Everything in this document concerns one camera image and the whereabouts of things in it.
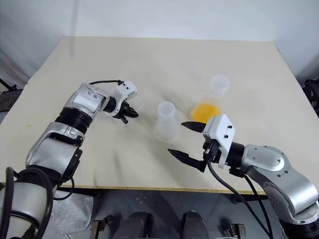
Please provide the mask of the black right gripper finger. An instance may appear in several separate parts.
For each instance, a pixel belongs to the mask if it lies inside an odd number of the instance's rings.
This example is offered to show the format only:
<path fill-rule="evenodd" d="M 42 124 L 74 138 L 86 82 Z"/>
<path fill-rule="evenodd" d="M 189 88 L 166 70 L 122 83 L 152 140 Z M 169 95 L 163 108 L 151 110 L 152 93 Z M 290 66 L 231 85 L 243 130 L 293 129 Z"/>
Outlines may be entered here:
<path fill-rule="evenodd" d="M 197 170 L 200 169 L 201 161 L 191 158 L 187 153 L 175 150 L 175 149 L 168 149 L 169 153 L 173 155 L 176 159 L 178 159 L 180 162 L 191 166 L 193 168 L 196 168 Z"/>
<path fill-rule="evenodd" d="M 181 125 L 198 133 L 202 133 L 205 129 L 205 123 L 198 121 L 186 121 L 182 122 Z"/>

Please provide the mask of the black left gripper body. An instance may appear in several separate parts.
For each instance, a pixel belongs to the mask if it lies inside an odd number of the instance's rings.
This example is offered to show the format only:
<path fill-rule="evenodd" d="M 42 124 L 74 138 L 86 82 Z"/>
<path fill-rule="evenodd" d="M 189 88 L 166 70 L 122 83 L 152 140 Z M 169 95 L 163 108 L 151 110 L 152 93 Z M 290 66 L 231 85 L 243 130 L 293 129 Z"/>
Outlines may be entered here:
<path fill-rule="evenodd" d="M 130 117 L 131 117 L 130 105 L 126 100 L 124 100 L 117 114 L 117 118 L 120 119 L 124 124 L 127 124 L 128 123 L 127 118 L 130 118 Z"/>

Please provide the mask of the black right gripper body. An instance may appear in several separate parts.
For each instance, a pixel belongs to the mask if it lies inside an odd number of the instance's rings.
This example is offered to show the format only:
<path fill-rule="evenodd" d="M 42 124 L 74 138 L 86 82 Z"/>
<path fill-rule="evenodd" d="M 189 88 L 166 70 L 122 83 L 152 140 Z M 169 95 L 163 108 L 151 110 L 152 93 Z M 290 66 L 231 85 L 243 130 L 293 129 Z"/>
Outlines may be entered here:
<path fill-rule="evenodd" d="M 219 163 L 221 151 L 219 149 L 220 144 L 217 140 L 206 140 L 203 144 L 203 161 L 201 163 L 201 172 L 204 172 L 208 162 Z"/>

